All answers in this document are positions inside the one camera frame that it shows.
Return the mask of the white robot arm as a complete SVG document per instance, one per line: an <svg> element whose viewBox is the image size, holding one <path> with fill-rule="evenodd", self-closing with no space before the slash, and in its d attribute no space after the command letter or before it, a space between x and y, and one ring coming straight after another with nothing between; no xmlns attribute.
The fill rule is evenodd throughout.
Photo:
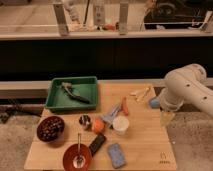
<svg viewBox="0 0 213 171"><path fill-rule="evenodd" d="M162 126L172 121L184 101L213 117L213 90L203 84L206 78L206 70L199 64L189 64L166 74L165 87L157 96L162 109Z"/></svg>

